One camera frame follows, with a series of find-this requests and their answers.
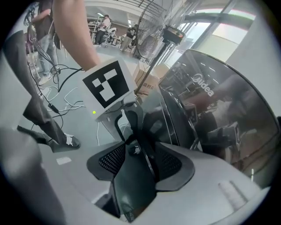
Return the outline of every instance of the ceiling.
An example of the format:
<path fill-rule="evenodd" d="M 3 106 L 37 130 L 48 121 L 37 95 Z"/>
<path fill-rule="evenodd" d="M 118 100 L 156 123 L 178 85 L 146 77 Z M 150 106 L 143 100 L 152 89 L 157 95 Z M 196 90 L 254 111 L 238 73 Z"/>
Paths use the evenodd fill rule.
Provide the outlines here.
<path fill-rule="evenodd" d="M 229 0 L 203 0 L 203 2 L 196 7 L 196 10 L 224 8 L 228 2 Z M 241 0 L 235 4 L 234 9 L 256 15 L 256 6 L 257 5 L 252 0 Z"/>
<path fill-rule="evenodd" d="M 108 14 L 112 22 L 126 27 L 129 27 L 128 20 L 132 21 L 131 23 L 132 26 L 134 24 L 137 24 L 139 20 L 139 17 L 134 14 L 119 9 L 109 8 L 109 7 L 87 6 L 86 11 L 87 11 L 87 17 L 97 18 L 98 12 L 103 15 Z"/>

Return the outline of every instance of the gray floor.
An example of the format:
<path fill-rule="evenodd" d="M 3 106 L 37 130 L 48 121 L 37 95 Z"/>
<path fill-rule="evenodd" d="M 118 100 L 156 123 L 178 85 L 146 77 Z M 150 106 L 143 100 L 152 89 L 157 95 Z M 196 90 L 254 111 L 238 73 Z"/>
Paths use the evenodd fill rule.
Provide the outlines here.
<path fill-rule="evenodd" d="M 97 47 L 97 52 L 100 55 L 102 61 L 113 57 L 122 57 L 128 66 L 130 72 L 133 73 L 137 65 L 138 60 L 132 58 L 128 53 L 122 53 L 118 48 L 108 46 L 107 48 Z M 64 51 L 58 51 L 59 63 L 65 64 L 69 67 L 80 68 L 77 63 L 68 55 L 65 58 Z M 72 73 L 71 70 L 65 69 L 62 70 L 59 75 L 60 84 L 63 80 Z M 78 72 L 76 75 L 72 76 L 63 86 L 60 94 L 51 101 L 59 110 L 70 108 L 69 105 L 64 101 L 65 95 L 71 91 L 73 88 L 77 87 L 78 77 L 83 72 Z M 53 86 L 56 84 L 53 81 L 49 81 L 44 87 Z M 57 90 L 52 88 L 49 99 L 55 96 Z M 67 96 L 67 100 L 74 104 L 76 101 L 81 101 L 79 90 L 74 90 L 71 94 Z M 62 124 L 61 118 L 55 118 L 59 125 Z M 81 141 L 81 149 L 93 149 L 98 145 L 96 132 L 97 132 L 97 123 L 91 119 L 90 114 L 87 112 L 86 108 L 80 108 L 77 110 L 70 111 L 67 115 L 63 116 L 63 131 L 68 134 L 76 136 Z M 127 123 L 125 117 L 121 118 L 119 125 Z M 20 126 L 27 129 L 31 129 L 33 123 L 22 118 Z M 34 126 L 33 130 L 37 132 L 42 132 L 38 126 Z M 130 129 L 127 128 L 125 131 L 125 136 L 129 136 Z M 105 127 L 100 123 L 99 132 L 98 132 L 100 145 L 105 145 L 108 143 L 114 142 L 114 138 L 110 133 L 105 129 Z M 116 195 L 119 201 L 121 213 L 126 213 L 133 209 L 139 209 L 146 207 L 155 197 L 154 182 L 152 176 L 145 164 L 145 161 L 141 155 L 138 156 L 129 156 L 126 154 L 126 161 L 122 166 L 120 172 L 115 178 L 115 188 Z"/>

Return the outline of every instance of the gray pants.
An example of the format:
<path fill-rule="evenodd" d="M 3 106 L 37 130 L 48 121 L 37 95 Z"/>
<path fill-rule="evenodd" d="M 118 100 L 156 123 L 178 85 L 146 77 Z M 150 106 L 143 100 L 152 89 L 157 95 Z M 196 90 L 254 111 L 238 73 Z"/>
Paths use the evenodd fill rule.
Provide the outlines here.
<path fill-rule="evenodd" d="M 40 126 L 40 128 L 58 144 L 65 144 L 66 136 L 48 113 L 32 82 L 32 77 L 27 66 L 23 31 L 16 32 L 6 40 L 3 45 L 3 52 L 16 77 L 32 96 L 23 116 L 32 121 L 35 125 Z M 34 131 L 30 131 L 29 134 L 34 138 L 40 136 Z"/>
<path fill-rule="evenodd" d="M 42 50 L 41 53 L 46 55 L 47 58 L 51 59 L 54 65 L 58 64 L 58 57 L 54 50 L 53 43 L 54 43 L 54 36 L 52 34 L 48 34 L 44 36 L 39 41 L 39 45 L 41 46 Z M 39 60 L 43 69 L 43 76 L 49 76 L 50 69 L 53 67 L 41 54 L 38 54 Z"/>
<path fill-rule="evenodd" d="M 127 47 L 129 46 L 129 44 L 132 42 L 132 38 L 130 37 L 125 37 L 125 40 L 122 42 L 121 44 L 121 51 L 125 51 L 127 49 Z"/>

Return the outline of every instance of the standing fan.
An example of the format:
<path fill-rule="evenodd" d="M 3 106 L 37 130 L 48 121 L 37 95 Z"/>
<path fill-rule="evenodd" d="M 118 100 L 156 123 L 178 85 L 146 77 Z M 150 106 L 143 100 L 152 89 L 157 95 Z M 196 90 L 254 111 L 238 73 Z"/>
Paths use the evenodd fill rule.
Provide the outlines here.
<path fill-rule="evenodd" d="M 184 18 L 183 0 L 153 0 L 140 16 L 137 29 L 137 50 L 141 57 L 150 58 L 162 40 L 163 47 L 152 60 L 135 93 L 138 93 L 146 78 L 155 67 L 170 43 L 179 45 L 185 34 L 174 26 Z"/>

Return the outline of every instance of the white cable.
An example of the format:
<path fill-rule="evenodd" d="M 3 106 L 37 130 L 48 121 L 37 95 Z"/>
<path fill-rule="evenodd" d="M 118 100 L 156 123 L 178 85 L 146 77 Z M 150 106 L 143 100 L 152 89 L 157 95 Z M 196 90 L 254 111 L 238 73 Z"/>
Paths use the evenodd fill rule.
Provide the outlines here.
<path fill-rule="evenodd" d="M 98 139 L 98 128 L 99 128 L 99 127 L 100 127 L 100 123 L 98 122 L 98 123 L 97 123 L 97 134 L 96 134 L 98 146 L 100 146 L 100 141 L 99 141 L 99 139 Z"/>
<path fill-rule="evenodd" d="M 49 34 L 49 33 L 50 33 L 50 31 L 51 31 L 51 28 L 52 28 L 53 23 L 54 23 L 54 21 L 52 21 L 52 23 L 51 23 L 51 26 L 50 26 L 50 29 L 49 29 L 48 34 Z"/>
<path fill-rule="evenodd" d="M 123 124 L 120 124 L 120 125 L 119 125 L 119 127 L 121 127 L 122 125 L 128 125 L 128 123 L 123 123 Z"/>
<path fill-rule="evenodd" d="M 121 124 L 120 126 L 122 126 L 122 125 L 126 125 L 125 128 L 124 128 L 124 130 L 123 130 L 123 132 L 122 132 L 122 135 L 124 135 L 125 129 L 128 127 L 129 123 L 123 123 L 123 124 Z"/>
<path fill-rule="evenodd" d="M 63 110 L 59 110 L 59 112 L 64 112 L 64 111 L 69 111 L 69 110 L 76 110 L 76 109 L 79 109 L 79 108 L 81 108 L 81 107 L 86 107 L 85 105 L 73 105 L 73 104 L 71 104 L 71 103 L 69 103 L 69 101 L 67 101 L 66 100 L 66 96 L 68 96 L 73 90 L 75 90 L 75 89 L 77 89 L 77 87 L 75 87 L 75 88 L 73 88 L 70 92 L 68 92 L 66 95 L 65 95 L 65 101 L 66 101 L 66 103 L 67 104 L 69 104 L 70 106 L 72 106 L 72 107 L 76 107 L 76 108 L 72 108 L 72 109 L 63 109 Z M 55 97 L 57 97 L 57 95 L 58 95 L 58 93 L 51 99 L 51 100 L 49 100 L 48 99 L 48 101 L 52 101 Z"/>

